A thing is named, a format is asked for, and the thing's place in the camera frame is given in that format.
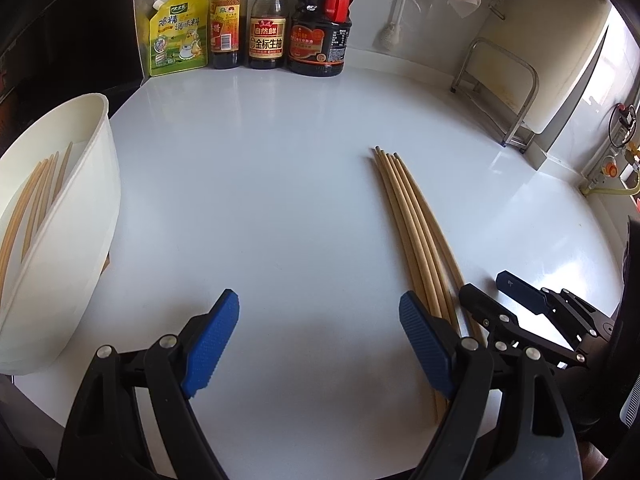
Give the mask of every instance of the vinegar bottle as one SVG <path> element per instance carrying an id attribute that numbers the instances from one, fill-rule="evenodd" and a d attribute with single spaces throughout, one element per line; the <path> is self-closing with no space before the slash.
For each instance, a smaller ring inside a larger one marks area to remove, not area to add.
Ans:
<path id="1" fill-rule="evenodd" d="M 284 64 L 287 0 L 255 0 L 249 26 L 249 67 L 277 68 Z"/>
<path id="2" fill-rule="evenodd" d="M 213 68 L 233 68 L 244 61 L 248 0 L 211 0 L 209 59 Z"/>

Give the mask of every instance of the metal rack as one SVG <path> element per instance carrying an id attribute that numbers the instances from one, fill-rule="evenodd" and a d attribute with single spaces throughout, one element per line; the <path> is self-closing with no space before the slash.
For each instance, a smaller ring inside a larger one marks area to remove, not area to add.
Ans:
<path id="1" fill-rule="evenodd" d="M 487 46 L 491 47 L 492 49 L 497 50 L 501 54 L 504 54 L 508 58 L 513 59 L 516 63 L 526 68 L 531 74 L 531 90 L 529 91 L 529 95 L 527 95 L 527 98 L 525 99 L 524 104 L 522 105 L 522 108 L 520 108 L 520 111 L 516 115 L 516 118 L 513 121 L 513 123 L 508 124 L 506 127 L 501 126 L 498 123 L 498 119 L 495 116 L 492 116 L 491 111 L 482 105 L 480 99 L 478 98 L 477 92 L 473 92 L 473 91 L 469 92 L 463 88 L 460 88 L 460 82 L 462 81 L 462 78 L 466 73 L 466 67 L 469 65 L 469 62 L 471 61 L 471 57 L 475 52 L 476 47 L 481 43 L 484 43 Z M 531 105 L 533 104 L 533 101 L 538 95 L 539 88 L 540 88 L 540 78 L 535 68 L 533 68 L 529 63 L 527 63 L 523 59 L 516 56 L 513 52 L 506 50 L 505 48 L 501 47 L 500 45 L 486 38 L 476 38 L 473 41 L 473 43 L 471 43 L 468 50 L 466 51 L 465 61 L 462 64 L 462 68 L 460 69 L 458 76 L 455 78 L 455 80 L 453 81 L 453 84 L 451 85 L 451 91 L 453 93 L 456 93 L 458 90 L 460 90 L 461 94 L 466 96 L 476 107 L 478 107 L 489 118 L 489 120 L 493 123 L 496 130 L 498 131 L 498 134 L 502 137 L 500 140 L 501 145 L 506 146 L 507 144 L 510 144 L 512 146 L 517 146 L 520 149 L 520 151 L 523 153 L 527 150 L 527 148 L 533 141 L 535 134 L 530 136 L 529 139 L 523 139 L 521 137 L 518 137 L 516 134 L 518 132 L 518 129 L 523 125 L 524 117 L 527 115 L 529 109 L 531 108 Z"/>

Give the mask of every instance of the white countertop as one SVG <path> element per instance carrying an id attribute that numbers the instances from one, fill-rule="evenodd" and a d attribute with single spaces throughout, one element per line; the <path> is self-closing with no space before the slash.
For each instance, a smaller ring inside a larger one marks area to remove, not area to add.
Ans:
<path id="1" fill-rule="evenodd" d="M 398 321 L 408 272 L 377 144 L 404 158 L 467 281 L 495 291 L 508 269 L 607 314 L 618 302 L 618 266 L 581 195 L 502 149 L 446 90 L 348 67 L 331 79 L 202 69 L 152 79 L 111 124 L 122 172 L 111 265 L 62 355 L 16 379 L 62 424 L 98 346 L 146 348 L 232 288 L 238 326 L 191 401 L 229 478 L 414 467 L 433 413 Z"/>

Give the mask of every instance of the bundle of chopsticks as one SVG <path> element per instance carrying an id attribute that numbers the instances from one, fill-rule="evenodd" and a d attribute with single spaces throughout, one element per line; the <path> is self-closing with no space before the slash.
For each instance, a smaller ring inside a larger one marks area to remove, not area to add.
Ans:
<path id="1" fill-rule="evenodd" d="M 11 259 L 15 239 L 18 235 L 18 231 L 20 230 L 20 225 L 22 224 L 22 219 L 24 218 L 29 203 L 31 202 L 31 211 L 27 220 L 24 240 L 22 241 L 21 261 L 24 260 L 24 257 L 27 255 L 29 247 L 31 246 L 31 241 L 40 229 L 40 226 L 47 215 L 47 210 L 49 209 L 50 204 L 53 203 L 62 189 L 72 145 L 73 143 L 70 142 L 66 148 L 55 184 L 53 184 L 53 177 L 56 173 L 56 167 L 58 166 L 60 152 L 56 152 L 49 158 L 41 160 L 31 172 L 31 175 L 27 180 L 27 184 L 22 188 L 22 192 L 18 197 L 18 201 L 12 211 L 6 231 L 4 232 L 2 244 L 0 245 L 0 301 L 2 300 L 4 280 L 6 279 L 6 272 L 9 266 L 9 260 Z"/>
<path id="2" fill-rule="evenodd" d="M 385 153 L 376 146 L 376 164 L 398 226 L 414 292 L 432 316 L 449 321 L 460 334 L 454 298 L 465 281 L 451 248 L 400 156 Z M 478 324 L 470 323 L 469 329 L 478 341 L 483 341 Z M 434 403 L 439 423 L 446 410 L 446 400 L 434 392 Z"/>

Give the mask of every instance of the black cable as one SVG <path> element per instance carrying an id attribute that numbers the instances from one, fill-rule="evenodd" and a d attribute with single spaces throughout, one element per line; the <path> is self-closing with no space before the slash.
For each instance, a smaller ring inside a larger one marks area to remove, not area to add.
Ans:
<path id="1" fill-rule="evenodd" d="M 622 142 L 622 144 L 616 144 L 615 142 L 613 142 L 613 139 L 611 138 L 611 123 L 613 122 L 613 117 L 616 115 L 616 111 L 619 111 L 618 109 L 618 105 L 616 105 L 612 112 L 611 112 L 611 116 L 609 117 L 609 127 L 608 127 L 608 132 L 609 132 L 609 142 L 611 143 L 611 145 L 614 148 L 617 149 L 622 149 L 624 148 L 626 145 L 628 145 L 628 143 L 631 142 L 631 139 L 634 138 L 634 135 L 636 134 L 636 127 L 638 126 L 638 122 L 636 120 L 636 108 L 633 105 L 629 105 L 628 106 L 628 110 L 631 113 L 631 124 L 629 125 L 629 129 L 628 129 L 628 133 L 625 136 L 625 140 Z"/>

